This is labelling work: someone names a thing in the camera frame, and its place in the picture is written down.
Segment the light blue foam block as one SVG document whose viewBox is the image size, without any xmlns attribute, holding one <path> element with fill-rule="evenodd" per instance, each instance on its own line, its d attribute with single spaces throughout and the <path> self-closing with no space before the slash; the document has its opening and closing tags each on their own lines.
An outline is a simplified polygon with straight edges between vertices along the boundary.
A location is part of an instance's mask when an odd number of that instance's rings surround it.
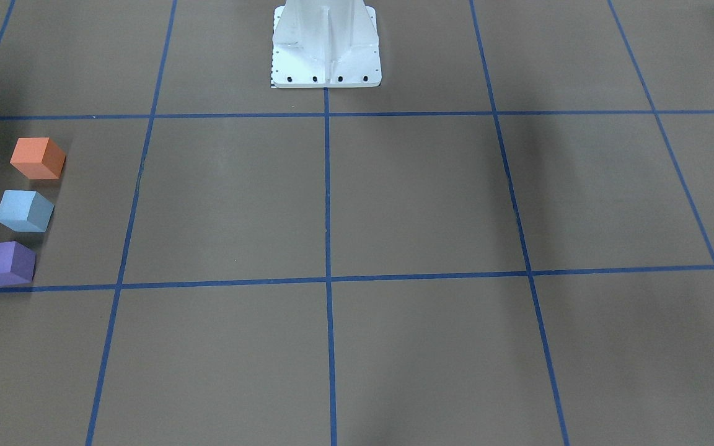
<svg viewBox="0 0 714 446">
<path fill-rule="evenodd" d="M 54 204 L 34 190 L 5 190 L 0 224 L 14 232 L 47 232 Z"/>
</svg>

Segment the orange foam block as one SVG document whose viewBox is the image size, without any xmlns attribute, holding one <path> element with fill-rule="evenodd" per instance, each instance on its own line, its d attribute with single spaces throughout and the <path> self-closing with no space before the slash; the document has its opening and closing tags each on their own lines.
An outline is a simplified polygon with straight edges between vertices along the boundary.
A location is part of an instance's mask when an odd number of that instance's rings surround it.
<svg viewBox="0 0 714 446">
<path fill-rule="evenodd" d="M 59 180 L 66 158 L 50 138 L 18 138 L 9 163 L 29 180 Z"/>
</svg>

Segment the purple foam block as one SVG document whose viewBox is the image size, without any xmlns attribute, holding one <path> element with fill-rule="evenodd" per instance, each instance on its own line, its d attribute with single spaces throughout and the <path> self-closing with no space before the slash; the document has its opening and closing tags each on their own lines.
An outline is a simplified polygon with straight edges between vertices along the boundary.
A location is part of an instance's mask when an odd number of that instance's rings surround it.
<svg viewBox="0 0 714 446">
<path fill-rule="evenodd" d="M 31 283 L 36 268 L 36 252 L 17 241 L 0 243 L 0 286 Z"/>
</svg>

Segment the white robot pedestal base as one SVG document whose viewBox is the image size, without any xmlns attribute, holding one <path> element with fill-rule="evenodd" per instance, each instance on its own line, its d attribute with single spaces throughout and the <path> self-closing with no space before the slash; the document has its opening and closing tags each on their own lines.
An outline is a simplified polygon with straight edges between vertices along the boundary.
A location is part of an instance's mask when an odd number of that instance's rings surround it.
<svg viewBox="0 0 714 446">
<path fill-rule="evenodd" d="M 277 89 L 379 87 L 375 8 L 363 1 L 286 1 L 273 14 L 270 85 Z"/>
</svg>

